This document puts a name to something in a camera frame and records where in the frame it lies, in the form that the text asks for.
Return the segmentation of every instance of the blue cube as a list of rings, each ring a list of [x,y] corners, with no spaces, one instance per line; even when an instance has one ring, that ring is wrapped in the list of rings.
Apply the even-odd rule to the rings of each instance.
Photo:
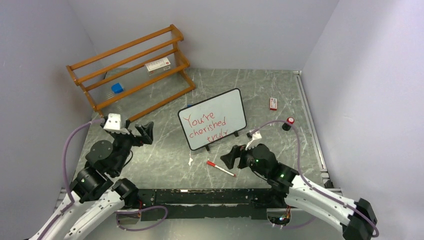
[[[122,93],[124,91],[124,87],[120,83],[116,83],[112,86],[112,92],[115,94]]]

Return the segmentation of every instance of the wooden rail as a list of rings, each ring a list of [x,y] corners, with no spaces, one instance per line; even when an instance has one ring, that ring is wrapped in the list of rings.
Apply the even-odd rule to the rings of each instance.
[[[137,44],[140,44],[142,42],[145,42],[145,41],[147,41],[149,39],[155,38],[155,37],[157,37],[159,35],[162,35],[162,34],[165,34],[165,33],[168,33],[168,32],[170,32],[170,34],[172,34],[172,39],[171,40],[165,41],[165,42],[163,42],[163,43],[161,43],[159,45],[156,45],[156,46],[151,47],[151,48],[149,48],[147,50],[144,50],[142,52],[139,52],[139,53],[137,53],[135,55],[132,55],[130,57],[127,57],[127,58],[125,58],[123,60],[120,60],[120,61],[118,61],[116,63],[113,63],[113,64],[111,64],[109,66],[103,67],[103,68],[101,68],[99,70],[96,70],[96,71],[94,71],[92,73],[89,73],[89,74],[87,74],[87,75],[85,75],[85,76],[83,76],[81,78],[78,78],[77,75],[74,72],[74,70],[76,70],[76,69],[82,68],[82,67],[84,67],[84,66],[86,66],[88,64],[94,63],[94,62],[99,61],[99,60],[101,60],[103,58],[106,58],[108,56],[111,56],[113,54],[116,54],[116,53],[121,52],[121,51],[123,51],[125,49],[128,49],[128,48],[133,47],[133,46],[135,46]],[[171,24],[169,27],[166,27],[166,28],[164,28],[162,30],[156,31],[156,32],[154,32],[152,34],[146,35],[146,36],[141,37],[139,39],[136,39],[134,41],[128,42],[128,43],[126,43],[124,45],[115,47],[115,48],[113,48],[113,49],[111,49],[109,51],[103,52],[103,53],[101,53],[101,54],[99,54],[97,56],[93,56],[91,58],[88,58],[86,60],[83,60],[81,62],[75,63],[75,64],[70,65],[70,66],[68,65],[68,66],[66,66],[66,69],[67,69],[70,77],[72,78],[73,82],[77,86],[79,86],[82,89],[82,91],[84,92],[84,94],[87,97],[88,102],[90,103],[90,105],[93,108],[93,110],[96,111],[96,112],[98,112],[101,117],[104,116],[103,115],[103,112],[102,112],[102,109],[103,108],[105,108],[105,107],[107,107],[109,105],[112,105],[116,101],[119,101],[122,98],[125,98],[125,97],[127,97],[127,96],[129,96],[129,95],[131,95],[131,94],[133,94],[133,93],[135,93],[135,92],[137,92],[137,91],[139,91],[139,90],[141,90],[141,89],[149,86],[149,85],[152,85],[152,84],[154,84],[154,83],[156,83],[156,82],[158,82],[158,81],[160,81],[160,80],[162,80],[162,79],[164,79],[166,77],[169,77],[169,76],[171,76],[173,74],[179,73],[185,79],[185,81],[188,83],[188,87],[187,88],[185,88],[184,90],[182,90],[182,91],[180,91],[180,92],[178,92],[178,93],[176,93],[176,94],[174,94],[174,95],[172,95],[172,96],[170,96],[170,97],[162,100],[159,103],[154,104],[153,106],[149,107],[148,109],[143,110],[142,112],[137,113],[136,115],[130,117],[129,120],[132,122],[134,120],[137,120],[138,118],[141,118],[142,116],[144,116],[144,115],[146,115],[148,113],[151,113],[152,111],[154,111],[154,110],[156,110],[156,109],[164,106],[165,104],[167,104],[167,103],[169,103],[169,102],[171,102],[171,101],[173,101],[173,100],[175,100],[175,99],[183,96],[184,94],[186,94],[186,93],[188,93],[188,92],[190,92],[190,91],[192,91],[192,90],[194,90],[196,88],[196,85],[194,84],[194,82],[187,76],[187,74],[185,72],[185,69],[190,66],[190,62],[183,55],[183,53],[180,51],[180,48],[178,47],[178,42],[179,41],[182,41],[182,40],[184,40],[183,34],[180,32],[180,30],[178,30],[177,27],[175,27],[173,24]],[[152,57],[152,58],[150,58],[150,59],[148,59],[146,61],[143,61],[142,63],[136,64],[136,65],[134,65],[134,66],[132,66],[130,68],[127,68],[127,69],[125,69],[125,70],[123,70],[123,71],[121,71],[119,73],[116,73],[116,74],[114,74],[112,76],[109,76],[107,78],[104,78],[104,79],[102,79],[100,81],[97,81],[97,82],[95,82],[95,83],[93,83],[93,84],[91,84],[89,86],[84,86],[83,85],[83,83],[85,81],[87,81],[87,80],[90,80],[92,78],[95,78],[95,77],[97,77],[97,76],[99,76],[101,74],[107,73],[107,72],[109,72],[109,71],[111,71],[113,69],[116,69],[116,68],[124,65],[124,64],[130,63],[130,62],[132,62],[132,61],[134,61],[136,59],[139,59],[139,58],[141,58],[143,56],[146,56],[148,54],[154,53],[155,51],[158,51],[158,50],[163,49],[163,48],[165,48],[167,46],[170,46],[170,45],[172,45],[172,49],[169,50],[169,51],[167,51],[167,52],[164,52],[164,53],[159,54],[159,55],[157,55],[155,57]],[[113,80],[116,80],[116,79],[118,79],[118,78],[126,75],[126,74],[129,74],[129,73],[131,73],[131,72],[133,72],[133,71],[135,71],[137,69],[140,69],[140,68],[144,67],[147,63],[150,63],[150,62],[159,60],[161,58],[164,58],[164,57],[169,56],[169,55],[172,55],[172,54],[175,55],[175,59],[176,59],[176,62],[177,62],[177,66],[175,68],[172,68],[172,69],[170,69],[168,71],[165,71],[162,74],[160,74],[160,75],[158,75],[156,77],[153,77],[152,79],[150,79],[150,80],[148,80],[148,81],[146,81],[146,82],[144,82],[144,83],[142,83],[142,84],[140,84],[138,86],[135,86],[135,87],[133,87],[131,89],[128,89],[128,90],[126,90],[126,91],[124,91],[122,93],[119,93],[119,94],[115,95],[114,97],[112,97],[110,99],[107,99],[106,101],[103,101],[103,102],[98,103],[98,104],[95,103],[95,101],[93,100],[93,97],[89,93],[89,91],[91,91],[91,90],[94,90],[94,89],[96,89],[96,88],[98,88],[98,87],[100,87],[100,86],[102,86],[102,85],[104,85],[106,83],[109,83],[109,82],[111,82]]]

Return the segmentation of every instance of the black cable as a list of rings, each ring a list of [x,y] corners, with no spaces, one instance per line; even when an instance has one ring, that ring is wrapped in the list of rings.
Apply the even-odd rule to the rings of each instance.
[[[133,159],[134,153],[132,150],[129,150],[131,152],[131,157],[129,158],[129,160],[123,165],[124,167],[129,164],[131,162],[131,159]]]
[[[261,176],[259,176],[255,171],[252,171],[258,178],[260,178],[260,179],[262,179],[262,180],[264,180],[265,182],[267,181],[265,178],[263,178],[263,177],[261,177]]]

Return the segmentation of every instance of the red marker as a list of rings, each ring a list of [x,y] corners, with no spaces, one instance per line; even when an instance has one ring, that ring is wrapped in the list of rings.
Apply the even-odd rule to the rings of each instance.
[[[213,163],[213,162],[211,162],[211,161],[207,161],[206,162],[208,165],[211,165],[212,167],[214,167],[214,168],[217,168],[217,169],[219,169],[219,170],[221,170],[221,171],[223,171],[224,173],[226,173],[226,174],[229,174],[229,175],[231,175],[231,176],[233,176],[233,177],[236,177],[236,175],[234,174],[234,173],[231,173],[231,172],[229,172],[229,171],[227,171],[227,170],[225,170],[224,168],[222,168],[222,167],[220,167],[220,166],[217,166],[215,163]]]

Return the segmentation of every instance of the marble table surface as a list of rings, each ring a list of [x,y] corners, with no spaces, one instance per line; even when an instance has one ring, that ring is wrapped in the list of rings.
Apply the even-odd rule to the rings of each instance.
[[[106,76],[122,71],[122,68],[108,72]],[[186,70],[196,84],[196,89],[166,104],[135,121],[136,124],[154,122],[152,145],[133,147],[134,157],[123,169],[121,178],[128,178],[139,188],[147,189],[210,189],[210,188],[269,188],[269,185],[255,176],[250,169],[233,168],[237,177],[231,177],[206,164],[215,162],[226,168],[220,160],[233,145],[246,144],[248,130],[272,120],[295,118],[301,141],[301,168],[307,178],[322,185],[320,160],[316,154],[312,130],[305,114],[305,105],[296,77],[288,70],[252,70],[252,69],[198,69]],[[98,101],[113,97],[110,86],[121,83],[127,89],[146,81],[145,72],[134,71],[118,80],[105,84]],[[120,113],[127,118],[160,102],[161,100],[188,87],[179,74],[160,80],[113,105],[103,109],[105,114]],[[189,149],[177,112],[187,104],[194,104],[215,95],[239,88],[242,95],[247,127],[239,131],[240,136],[228,136],[210,144],[210,151],[201,148]],[[278,99],[278,110],[269,109],[270,98]],[[134,133],[134,123],[129,129]],[[284,131],[281,124],[261,129],[262,143],[275,153],[277,160],[290,167],[296,167],[296,137],[293,131]],[[92,125],[83,146],[76,173],[86,162],[85,155],[91,146],[99,140],[112,141],[99,125]]]

